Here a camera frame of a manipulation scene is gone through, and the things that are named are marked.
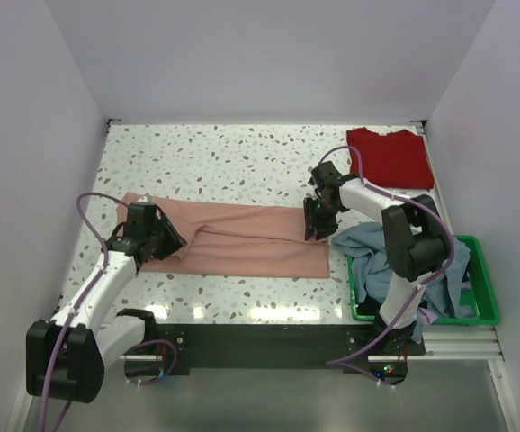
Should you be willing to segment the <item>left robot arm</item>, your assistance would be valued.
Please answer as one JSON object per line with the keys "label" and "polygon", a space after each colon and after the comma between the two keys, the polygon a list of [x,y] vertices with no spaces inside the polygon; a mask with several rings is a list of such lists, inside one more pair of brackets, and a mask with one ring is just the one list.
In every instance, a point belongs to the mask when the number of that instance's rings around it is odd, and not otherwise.
{"label": "left robot arm", "polygon": [[152,351],[156,320],[148,310],[124,309],[102,326],[120,292],[150,260],[170,257],[185,244],[153,202],[133,202],[105,241],[93,272],[72,300],[26,333],[26,391],[31,396],[91,402],[106,370],[126,351]]}

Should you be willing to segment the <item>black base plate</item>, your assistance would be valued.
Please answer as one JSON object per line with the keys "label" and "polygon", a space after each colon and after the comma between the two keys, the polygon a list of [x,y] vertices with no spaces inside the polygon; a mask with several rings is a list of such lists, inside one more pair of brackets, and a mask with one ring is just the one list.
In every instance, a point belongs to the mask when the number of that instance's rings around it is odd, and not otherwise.
{"label": "black base plate", "polygon": [[159,343],[131,349],[124,356],[128,378],[150,381],[166,375],[188,375],[193,369],[326,369],[341,358],[388,383],[402,383],[407,360],[426,353],[423,342],[402,336],[384,338],[365,353],[347,360],[372,340],[370,325],[339,324],[159,324]]}

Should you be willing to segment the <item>pink t shirt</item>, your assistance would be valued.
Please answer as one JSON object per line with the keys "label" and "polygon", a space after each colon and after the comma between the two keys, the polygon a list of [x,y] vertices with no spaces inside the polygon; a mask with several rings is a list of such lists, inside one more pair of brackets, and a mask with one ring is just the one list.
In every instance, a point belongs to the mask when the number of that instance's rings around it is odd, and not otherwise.
{"label": "pink t shirt", "polygon": [[[138,201],[127,192],[122,200]],[[327,241],[304,239],[302,208],[152,197],[186,245],[163,260],[149,260],[147,272],[272,278],[327,279]]]}

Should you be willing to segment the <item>aluminium frame rail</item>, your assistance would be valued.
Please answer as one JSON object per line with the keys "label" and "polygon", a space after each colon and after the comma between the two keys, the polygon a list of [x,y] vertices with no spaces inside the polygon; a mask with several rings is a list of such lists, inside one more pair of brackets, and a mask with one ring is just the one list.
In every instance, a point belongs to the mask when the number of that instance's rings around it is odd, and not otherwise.
{"label": "aluminium frame rail", "polygon": [[494,327],[435,325],[424,331],[422,360],[487,361],[508,431],[520,431],[520,413]]}

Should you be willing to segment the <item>folded red t shirt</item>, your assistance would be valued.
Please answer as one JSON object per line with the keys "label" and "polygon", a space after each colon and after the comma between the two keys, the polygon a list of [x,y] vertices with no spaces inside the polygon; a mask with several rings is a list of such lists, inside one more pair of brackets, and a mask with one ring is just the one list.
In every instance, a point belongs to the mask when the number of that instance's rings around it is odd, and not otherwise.
{"label": "folded red t shirt", "polygon": [[363,177],[384,188],[425,189],[435,185],[423,139],[409,130],[381,135],[349,130],[346,143],[360,152]]}

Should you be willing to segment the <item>black garment in bin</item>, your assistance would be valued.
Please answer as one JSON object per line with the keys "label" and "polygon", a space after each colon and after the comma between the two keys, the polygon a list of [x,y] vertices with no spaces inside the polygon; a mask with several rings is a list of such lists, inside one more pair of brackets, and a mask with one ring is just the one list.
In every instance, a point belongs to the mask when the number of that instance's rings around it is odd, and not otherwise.
{"label": "black garment in bin", "polygon": [[374,316],[380,309],[381,303],[367,295],[357,306],[357,313],[362,316]]}

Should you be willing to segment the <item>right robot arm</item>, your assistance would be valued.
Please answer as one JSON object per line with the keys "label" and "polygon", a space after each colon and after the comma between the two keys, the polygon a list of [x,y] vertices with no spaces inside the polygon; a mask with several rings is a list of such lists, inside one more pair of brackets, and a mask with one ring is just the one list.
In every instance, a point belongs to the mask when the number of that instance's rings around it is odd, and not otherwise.
{"label": "right robot arm", "polygon": [[426,286],[453,261],[452,234],[427,194],[390,193],[357,175],[341,175],[330,161],[311,170],[309,184],[315,196],[303,202],[306,240],[332,236],[340,212],[355,210],[380,223],[392,277],[369,344],[394,353],[413,333]]}

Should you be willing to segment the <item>blue grey t shirt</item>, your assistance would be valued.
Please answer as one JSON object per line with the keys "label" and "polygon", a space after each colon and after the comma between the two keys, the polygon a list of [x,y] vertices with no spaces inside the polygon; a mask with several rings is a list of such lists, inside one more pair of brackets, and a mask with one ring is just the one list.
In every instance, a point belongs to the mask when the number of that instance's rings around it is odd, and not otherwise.
{"label": "blue grey t shirt", "polygon": [[[354,277],[356,305],[367,295],[383,304],[388,295],[393,271],[388,263],[382,226],[377,222],[364,222],[345,229],[331,241],[332,247],[352,258],[350,270]],[[443,274],[429,283],[422,296],[420,307],[427,308],[439,318],[470,319],[476,315],[470,305],[462,305],[462,293],[468,289],[464,280],[471,260],[469,248],[454,241],[453,263]],[[411,340],[421,341],[423,325],[417,320]]]}

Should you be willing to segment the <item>green plastic bin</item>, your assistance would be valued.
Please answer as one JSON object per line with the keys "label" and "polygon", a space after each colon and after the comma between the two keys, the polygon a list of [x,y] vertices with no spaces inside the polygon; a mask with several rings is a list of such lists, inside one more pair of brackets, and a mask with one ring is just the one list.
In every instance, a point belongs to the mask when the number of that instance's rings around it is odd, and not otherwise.
{"label": "green plastic bin", "polygon": [[[480,243],[473,236],[456,236],[454,238],[454,241],[455,240],[459,240],[460,242],[464,243],[471,252],[471,260],[467,274],[464,276],[464,280],[468,283],[468,289],[462,293],[461,304],[472,306],[476,312],[476,315],[470,319],[439,318],[435,324],[464,326],[497,325],[500,321],[498,304]],[[350,270],[352,258],[349,256],[345,257],[348,265],[352,316],[355,320],[358,321],[372,321],[374,316],[362,316],[357,313],[354,277],[352,276],[352,272]]]}

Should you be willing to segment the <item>lavender garment in bin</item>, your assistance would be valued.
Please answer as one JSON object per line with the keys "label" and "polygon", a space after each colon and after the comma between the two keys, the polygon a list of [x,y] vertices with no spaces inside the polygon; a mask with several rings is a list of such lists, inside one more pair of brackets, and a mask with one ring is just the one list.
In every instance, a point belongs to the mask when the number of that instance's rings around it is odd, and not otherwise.
{"label": "lavender garment in bin", "polygon": [[431,326],[439,319],[439,315],[423,307],[417,309],[417,320],[423,326]]}

